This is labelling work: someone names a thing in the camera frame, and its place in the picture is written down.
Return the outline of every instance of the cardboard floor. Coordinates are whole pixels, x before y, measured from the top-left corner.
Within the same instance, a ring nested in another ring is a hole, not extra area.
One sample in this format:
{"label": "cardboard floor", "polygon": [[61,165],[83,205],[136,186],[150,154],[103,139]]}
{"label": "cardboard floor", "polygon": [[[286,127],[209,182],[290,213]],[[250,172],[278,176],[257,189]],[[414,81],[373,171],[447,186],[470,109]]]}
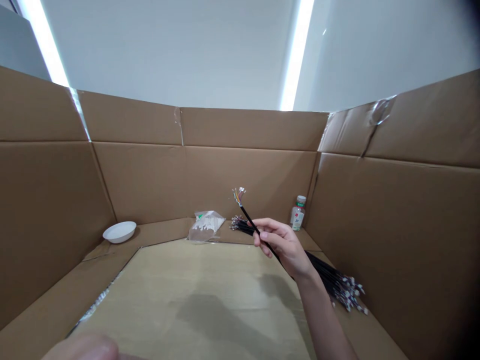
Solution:
{"label": "cardboard floor", "polygon": [[252,245],[141,248],[73,334],[155,359],[315,359],[295,282]]}

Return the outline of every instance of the cardboard wall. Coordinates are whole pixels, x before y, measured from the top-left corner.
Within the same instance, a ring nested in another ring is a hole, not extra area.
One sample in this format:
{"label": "cardboard wall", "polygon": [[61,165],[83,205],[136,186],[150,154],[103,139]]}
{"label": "cardboard wall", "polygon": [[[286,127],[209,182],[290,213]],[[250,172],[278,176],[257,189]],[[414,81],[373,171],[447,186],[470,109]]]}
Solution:
{"label": "cardboard wall", "polygon": [[229,219],[241,212],[238,187],[252,217],[288,222],[296,197],[309,193],[328,117],[179,109],[87,91],[80,101],[116,217],[138,224],[205,210]]}
{"label": "cardboard wall", "polygon": [[0,67],[0,329],[115,222],[67,88]]}
{"label": "cardboard wall", "polygon": [[306,229],[412,360],[452,356],[479,295],[479,76],[399,94],[376,128],[374,104],[336,113],[320,145]]}

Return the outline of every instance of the cable bundle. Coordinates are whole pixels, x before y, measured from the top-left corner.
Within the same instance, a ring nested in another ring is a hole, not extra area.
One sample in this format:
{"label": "cable bundle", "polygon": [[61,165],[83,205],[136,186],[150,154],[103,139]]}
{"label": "cable bundle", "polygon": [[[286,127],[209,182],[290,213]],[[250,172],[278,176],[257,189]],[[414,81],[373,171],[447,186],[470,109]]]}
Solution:
{"label": "cable bundle", "polygon": [[[240,209],[245,214],[246,218],[250,222],[251,226],[247,224],[247,220],[243,219],[241,216],[237,215],[231,218],[231,226],[230,229],[232,230],[240,230],[241,232],[253,236],[254,232],[260,236],[260,231],[255,226],[254,222],[250,218],[250,216],[245,211],[244,207],[242,206],[242,196],[245,194],[246,190],[243,187],[237,189],[233,189],[233,195],[235,196],[235,201],[240,206]],[[276,259],[280,262],[279,256],[275,253],[269,243],[265,243],[265,245],[270,249],[271,253],[276,257]],[[359,302],[357,301],[357,296],[360,295],[360,292],[365,294],[365,291],[359,283],[355,282],[353,277],[349,277],[335,269],[334,267],[330,266],[326,262],[320,260],[318,257],[312,255],[308,251],[305,251],[308,259],[312,263],[315,270],[320,275],[320,278],[325,286],[326,291],[330,295],[331,303],[335,306],[333,298],[337,299],[340,304],[342,304],[348,311],[351,311],[352,307],[356,308],[358,311],[367,315],[369,313],[366,307],[360,306]]]}
{"label": "cable bundle", "polygon": [[231,218],[232,230],[240,230],[241,232],[248,234],[250,236],[254,235],[255,229],[247,224],[247,220],[243,219],[240,215],[234,216]]}

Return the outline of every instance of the black cable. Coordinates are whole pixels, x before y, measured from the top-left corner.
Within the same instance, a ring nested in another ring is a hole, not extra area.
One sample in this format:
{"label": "black cable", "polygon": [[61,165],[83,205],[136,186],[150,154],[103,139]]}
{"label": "black cable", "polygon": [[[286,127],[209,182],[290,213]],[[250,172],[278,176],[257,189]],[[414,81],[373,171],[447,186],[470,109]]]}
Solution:
{"label": "black cable", "polygon": [[[250,222],[251,226],[255,229],[256,233],[258,234],[258,237],[260,237],[260,231],[259,229],[257,228],[257,226],[254,224],[254,222],[252,221],[252,219],[250,218],[249,214],[245,211],[244,207],[243,206],[240,206],[240,209],[243,211],[243,213],[245,214],[245,217],[248,219],[248,221]],[[265,245],[267,246],[267,248],[271,251],[271,253],[276,257],[276,259],[278,260],[278,262],[281,264],[282,262],[280,261],[280,258],[279,256],[277,255],[277,253],[272,249],[272,247],[270,246],[270,244],[266,241],[263,241],[265,243]]]}

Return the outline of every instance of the wrist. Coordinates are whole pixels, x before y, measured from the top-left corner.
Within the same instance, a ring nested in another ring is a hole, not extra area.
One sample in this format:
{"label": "wrist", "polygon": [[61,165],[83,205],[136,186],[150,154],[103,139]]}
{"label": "wrist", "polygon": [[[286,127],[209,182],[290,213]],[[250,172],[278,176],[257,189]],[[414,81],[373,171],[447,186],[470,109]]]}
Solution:
{"label": "wrist", "polygon": [[318,281],[322,281],[322,279],[320,278],[320,275],[319,273],[317,272],[317,270],[315,270],[313,264],[309,264],[309,267],[308,267],[308,270],[302,274],[300,274],[296,279],[295,281],[297,283],[309,283],[309,284],[312,284],[312,283],[316,283]]}

